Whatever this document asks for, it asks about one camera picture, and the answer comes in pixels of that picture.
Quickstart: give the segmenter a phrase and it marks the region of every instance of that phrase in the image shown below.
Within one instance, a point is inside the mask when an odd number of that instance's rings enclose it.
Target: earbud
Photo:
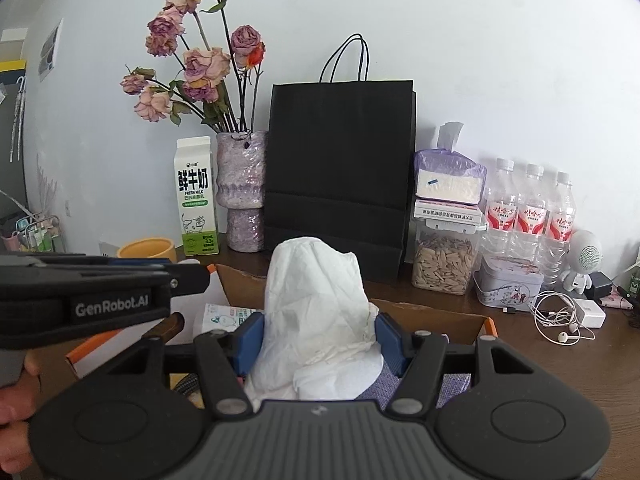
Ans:
[[[567,332],[561,332],[558,334],[558,342],[566,343],[569,339],[580,339],[579,335],[568,335]]]

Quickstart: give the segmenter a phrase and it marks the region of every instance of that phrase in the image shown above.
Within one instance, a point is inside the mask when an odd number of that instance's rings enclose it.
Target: black bag handle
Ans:
[[[340,58],[342,57],[342,54],[344,54],[344,51],[347,49],[347,47],[354,41],[360,42],[360,65],[358,66],[358,81],[362,81],[362,65],[364,64],[365,51],[367,53],[367,65],[364,73],[364,81],[367,80],[367,78],[369,77],[369,45],[367,44],[365,39],[362,37],[362,34],[356,33],[356,34],[351,34],[344,41],[344,43],[341,44],[341,46],[339,46],[338,49],[333,54],[331,54],[331,57],[324,64],[324,68],[322,69],[322,72],[320,74],[319,82],[322,82],[322,78],[324,77],[324,72],[326,71],[327,67],[331,63],[331,60],[337,56],[337,58],[335,59],[334,69],[331,72],[331,79],[329,79],[330,83],[334,82],[335,70],[338,68],[338,63],[340,62]]]

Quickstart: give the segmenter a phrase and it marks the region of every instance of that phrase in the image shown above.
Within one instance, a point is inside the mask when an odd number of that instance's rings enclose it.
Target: purple woven cloth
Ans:
[[[376,381],[362,392],[356,400],[376,400],[380,405],[380,409],[384,410],[398,389],[400,381],[401,379],[391,373],[385,362],[382,372],[380,372]],[[441,408],[453,397],[466,391],[470,385],[471,374],[445,374],[442,379],[436,407]]]

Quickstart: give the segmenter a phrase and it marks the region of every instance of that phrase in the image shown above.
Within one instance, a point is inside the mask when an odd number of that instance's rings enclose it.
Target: water bottle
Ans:
[[[538,243],[545,227],[546,197],[542,188],[545,169],[527,165],[525,185],[518,197],[518,215],[511,232],[510,256],[535,261]]]
[[[545,275],[543,288],[553,288],[558,282],[569,238],[574,228],[575,200],[569,174],[558,172],[558,184],[549,202],[545,234],[540,240],[536,264]]]
[[[486,194],[484,215],[487,231],[482,236],[481,253],[487,256],[507,256],[509,233],[518,211],[518,191],[513,182],[513,161],[498,158],[495,175]]]

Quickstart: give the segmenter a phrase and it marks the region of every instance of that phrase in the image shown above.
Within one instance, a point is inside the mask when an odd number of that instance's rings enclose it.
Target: white robot figurine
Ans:
[[[566,261],[570,269],[560,274],[562,287],[567,292],[584,294],[585,288],[591,288],[589,274],[600,269],[602,244],[590,231],[576,231],[569,241]]]

